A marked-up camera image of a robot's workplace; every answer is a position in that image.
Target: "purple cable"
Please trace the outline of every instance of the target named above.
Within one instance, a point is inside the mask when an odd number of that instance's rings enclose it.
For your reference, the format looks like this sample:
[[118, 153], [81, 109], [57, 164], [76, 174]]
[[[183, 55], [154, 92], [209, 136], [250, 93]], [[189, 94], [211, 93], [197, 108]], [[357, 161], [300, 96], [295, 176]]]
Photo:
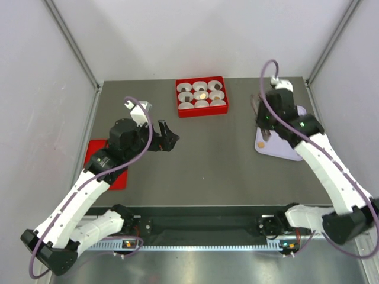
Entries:
[[[135, 238], [137, 241], [140, 242], [140, 244], [139, 244], [138, 248], [136, 248], [135, 250], [133, 250], [131, 253], [129, 253], [129, 254], [121, 254], [121, 257], [131, 257], [131, 256], [134, 256], [143, 247], [143, 239], [140, 238], [140, 237], [136, 237], [135, 235], [121, 235], [121, 236], [103, 238], [102, 240], [119, 240], [119, 239], [124, 239], [124, 238]], [[77, 273], [80, 268], [82, 268], [83, 266], [85, 266], [87, 263], [93, 261], [93, 259], [97, 259], [99, 256], [104, 256], [106, 254], [112, 254], [113, 255], [113, 254], [115, 254], [115, 252], [113, 252], [113, 251], [104, 251], [102, 253], [97, 253], [94, 256], [92, 256], [89, 259], [87, 259], [82, 264], [80, 264], [78, 267], [76, 267], [75, 270], [72, 271], [70, 274], [63, 275], [63, 278], [69, 278], [69, 277], [71, 277], [72, 275], [74, 275], [75, 273]]]
[[[153, 139], [153, 124], [151, 122], [149, 113], [147, 112], [147, 110], [145, 110], [145, 108], [142, 106], [142, 104], [137, 99], [135, 99], [135, 98], [133, 98], [131, 96], [127, 96], [127, 97], [124, 98], [124, 102], [126, 103], [127, 101], [132, 101], [135, 105], [138, 105], [142, 109], [143, 114], [145, 114], [145, 116], [147, 118], [147, 125], [149, 127], [149, 139], [147, 140], [145, 148], [136, 157], [132, 158], [130, 161], [122, 164], [121, 166], [115, 167], [115, 168], [110, 169], [110, 170], [106, 170], [106, 171], [104, 171], [102, 173], [99, 173], [98, 175], [95, 175], [95, 176], [91, 177], [86, 182], [84, 182], [80, 187], [78, 187], [77, 191], [81, 191], [87, 184], [89, 184], [90, 182], [92, 182], [95, 179], [100, 178], [101, 176], [105, 176], [105, 175], [107, 175], [109, 173], [115, 172], [117, 170], [121, 170], [121, 169], [123, 169], [123, 168], [125, 168], [125, 167], [127, 167], [127, 166], [129, 166], [131, 164], [133, 164], [134, 162], [138, 161], [138, 159], [141, 158], [147, 152], [148, 148], [150, 147], [150, 144], [151, 144], [152, 139]], [[76, 194], [77, 194], [77, 192], [74, 192], [70, 196], [70, 198], [66, 201], [66, 203], [62, 206], [62, 208], [60, 209], [61, 213], [63, 213], [63, 211], [67, 208], [67, 206], [70, 204], [70, 202], [72, 201], [72, 199], [76, 196]], [[42, 236], [40, 237], [40, 239], [38, 240], [36, 246], [33, 249], [33, 252], [31, 254], [31, 258], [30, 258], [30, 262], [29, 262], [29, 276], [32, 279], [39, 279], [39, 278], [45, 276], [46, 273], [49, 272], [49, 269], [47, 269], [45, 272], [43, 272], [42, 274], [40, 274], [38, 276], [34, 275], [34, 272], [33, 272], [34, 259], [36, 258], [37, 252], [38, 252], [38, 250], [39, 250], [39, 248], [41, 246], [42, 241], [44, 240], [44, 238], [46, 237], [46, 235], [49, 233], [49, 231], [52, 229], [52, 226], [54, 226], [54, 223], [58, 220], [58, 218], [60, 217], [61, 213], [58, 213], [53, 218], [52, 222], [47, 226], [46, 231], [42, 234]]]
[[330, 161], [333, 162], [333, 164], [343, 173], [344, 177], [346, 177], [346, 179], [349, 181], [349, 183], [356, 189], [356, 191], [359, 193], [359, 195], [362, 197], [362, 199], [365, 201], [368, 209], [370, 210], [370, 213], [374, 219], [374, 223], [375, 223], [375, 227], [377, 229], [377, 235], [378, 235], [378, 238], [377, 238], [377, 244], [375, 246], [375, 249], [365, 255], [365, 256], [357, 256], [356, 254], [353, 254], [353, 253], [350, 253], [348, 251], [345, 251], [343, 250], [342, 248], [340, 248], [337, 244], [335, 244], [326, 234], [323, 233], [323, 236], [324, 238], [332, 245], [334, 246], [334, 248], [336, 248], [337, 250], [339, 250], [340, 252], [348, 255], [348, 256], [351, 256], [351, 257], [354, 257], [354, 258], [357, 258], [357, 259], [369, 259], [370, 257], [374, 256], [378, 251], [379, 251], [379, 220], [378, 220], [378, 216], [375, 212], [375, 209], [374, 207], [371, 205], [371, 202], [370, 200], [367, 198], [367, 196], [363, 193], [362, 189], [356, 184], [356, 182], [345, 172], [343, 172], [343, 168], [342, 166], [333, 160], [333, 157], [327, 152], [325, 151], [322, 147], [320, 147], [317, 143], [313, 142], [311, 139], [309, 139], [307, 136], [305, 136], [303, 133], [297, 131], [295, 128], [293, 128], [292, 126], [290, 126], [289, 124], [287, 124], [284, 120], [282, 120], [275, 112], [274, 110], [271, 108], [270, 104], [268, 103], [267, 99], [266, 99], [266, 93], [265, 93], [265, 89], [264, 89], [264, 76], [265, 76], [265, 73], [266, 73], [266, 69], [268, 67], [268, 65], [270, 63], [273, 63], [275, 64], [276, 66], [276, 72], [275, 72], [275, 77], [277, 78], [278, 77], [278, 73], [279, 73], [279, 64], [278, 62], [275, 60], [275, 59], [270, 59], [269, 61], [267, 61], [263, 68], [262, 68], [262, 71], [261, 71], [261, 77], [259, 78], [259, 87], [260, 87], [260, 90], [261, 90], [261, 97], [262, 97], [262, 100], [265, 104], [265, 106], [267, 107], [268, 111], [272, 114], [272, 116], [274, 118], [276, 118], [276, 120], [281, 124], [283, 125], [285, 128], [287, 128], [288, 130], [292, 131], [293, 133], [295, 133], [296, 135], [298, 135], [301, 139], [303, 139], [304, 141], [310, 143], [313, 147], [315, 147], [316, 149], [318, 149], [321, 153], [323, 153]]

